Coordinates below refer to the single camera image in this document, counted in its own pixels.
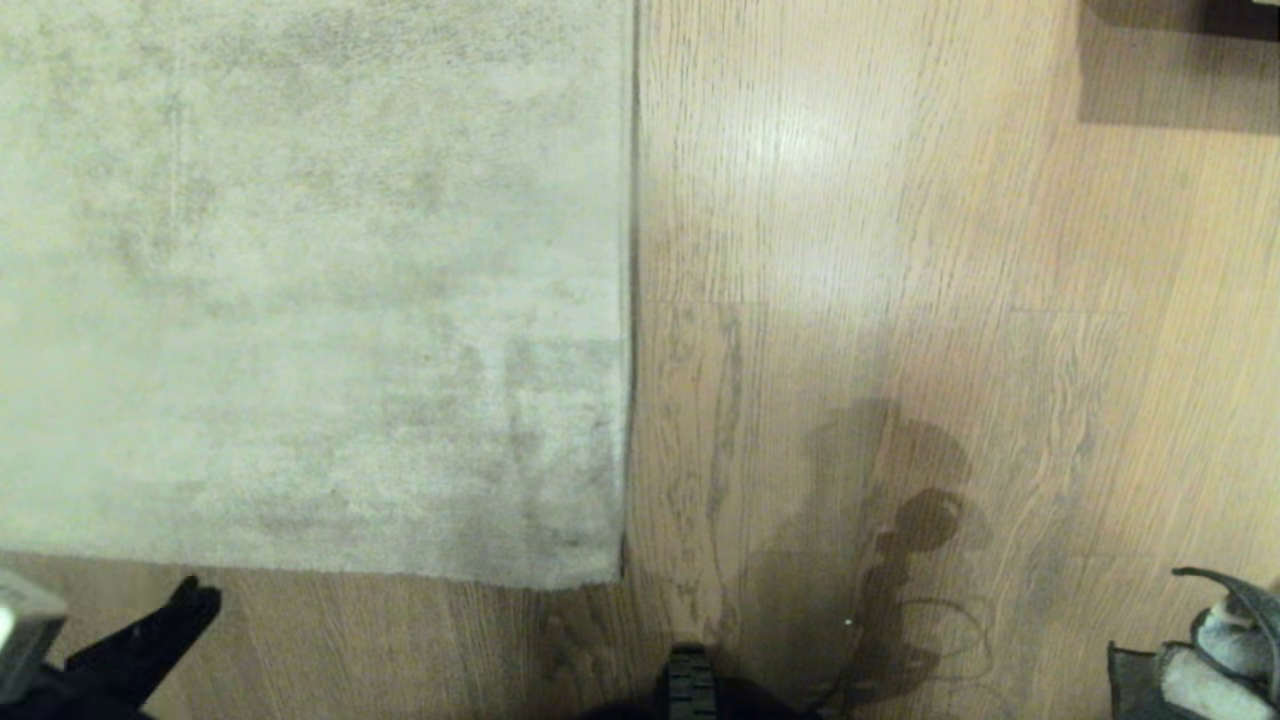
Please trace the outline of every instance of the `wood grain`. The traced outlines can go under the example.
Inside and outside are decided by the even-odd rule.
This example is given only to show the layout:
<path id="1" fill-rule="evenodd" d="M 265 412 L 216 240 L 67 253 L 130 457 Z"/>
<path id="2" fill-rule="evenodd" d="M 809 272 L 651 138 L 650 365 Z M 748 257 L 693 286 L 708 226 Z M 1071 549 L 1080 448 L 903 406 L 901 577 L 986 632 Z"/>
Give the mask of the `wood grain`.
<path id="1" fill-rule="evenodd" d="M 1102 717 L 1280 577 L 1280 44 L 1198 5 L 652 0 L 627 578 L 201 570 L 154 710 L 567 717 L 673 642 L 856 717 Z M 18 557 L 65 652 L 184 568 Z"/>

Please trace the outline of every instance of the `gray bag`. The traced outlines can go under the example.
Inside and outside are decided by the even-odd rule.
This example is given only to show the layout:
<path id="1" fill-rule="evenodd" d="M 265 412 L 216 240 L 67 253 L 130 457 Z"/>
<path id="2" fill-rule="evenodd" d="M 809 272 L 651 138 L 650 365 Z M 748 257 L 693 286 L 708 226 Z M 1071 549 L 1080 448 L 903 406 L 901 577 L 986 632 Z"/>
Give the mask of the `gray bag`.
<path id="1" fill-rule="evenodd" d="M 1280 598 L 1230 575 L 1180 568 L 1228 596 L 1160 652 L 1107 648 L 1114 720 L 1280 720 Z"/>

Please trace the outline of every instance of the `rug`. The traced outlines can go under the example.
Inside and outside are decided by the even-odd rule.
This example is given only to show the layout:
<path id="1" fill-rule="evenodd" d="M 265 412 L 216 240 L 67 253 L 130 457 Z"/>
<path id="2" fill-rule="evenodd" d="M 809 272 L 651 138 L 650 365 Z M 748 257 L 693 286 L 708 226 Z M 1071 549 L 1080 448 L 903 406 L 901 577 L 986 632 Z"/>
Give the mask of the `rug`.
<path id="1" fill-rule="evenodd" d="M 616 578 L 632 12 L 0 5 L 0 546 Z"/>

